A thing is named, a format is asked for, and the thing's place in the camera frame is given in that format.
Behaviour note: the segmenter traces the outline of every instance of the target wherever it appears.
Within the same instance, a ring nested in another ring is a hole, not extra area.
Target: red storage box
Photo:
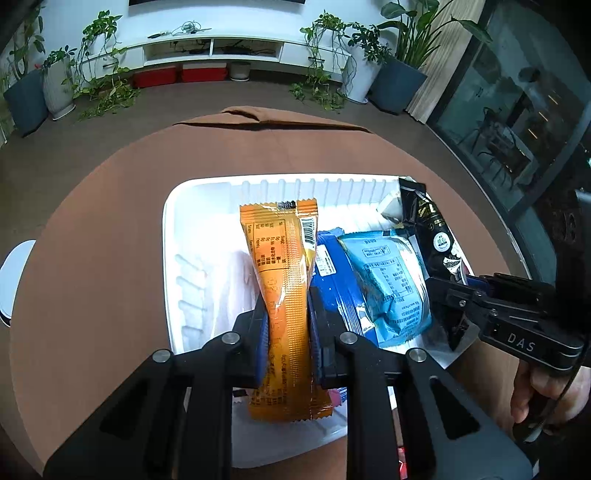
[[[134,73],[134,86],[138,88],[155,87],[156,85],[169,85],[177,81],[177,68],[144,70]]]
[[[217,82],[225,80],[228,69],[225,63],[189,63],[183,65],[183,82]]]

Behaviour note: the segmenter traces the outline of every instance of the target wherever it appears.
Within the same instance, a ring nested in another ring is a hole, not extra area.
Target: orange snack wrapper
[[[308,337],[307,289],[316,257],[316,200],[240,207],[269,313],[269,358],[263,385],[250,397],[256,420],[311,420],[332,414],[329,393],[315,385]]]

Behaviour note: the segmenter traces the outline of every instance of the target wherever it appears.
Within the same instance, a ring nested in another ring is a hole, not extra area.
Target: glass door
[[[565,188],[586,188],[591,162],[584,49],[558,9],[489,0],[480,22],[493,42],[471,42],[428,122],[492,199],[532,276],[548,282],[556,274],[548,210],[562,205]]]

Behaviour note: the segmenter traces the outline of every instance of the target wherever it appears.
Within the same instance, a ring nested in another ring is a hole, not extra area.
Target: human hand
[[[519,360],[519,367],[513,383],[513,396],[511,397],[511,416],[515,423],[521,423],[527,417],[530,411],[529,403],[534,392],[556,400],[568,380],[568,377],[551,377],[542,368],[531,368],[529,363]],[[575,418],[587,404],[590,388],[591,369],[581,367],[548,422],[561,424]]]

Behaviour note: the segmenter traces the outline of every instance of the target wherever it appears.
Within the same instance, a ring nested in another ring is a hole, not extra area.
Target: nutrition label
[[[414,327],[423,314],[423,307],[413,279],[400,258],[365,264],[370,278],[391,301],[387,311],[387,324],[397,334]]]
[[[377,282],[384,282],[388,286],[389,298],[386,298],[387,300],[399,299],[404,301],[404,297],[413,292],[410,274],[401,265],[399,258],[368,263],[365,264],[365,269],[371,276],[375,277]]]
[[[285,242],[285,220],[249,223],[246,237],[251,244],[259,271],[283,270],[289,267]]]
[[[321,277],[334,275],[336,273],[335,264],[329,255],[325,245],[318,245],[316,248],[316,267]]]

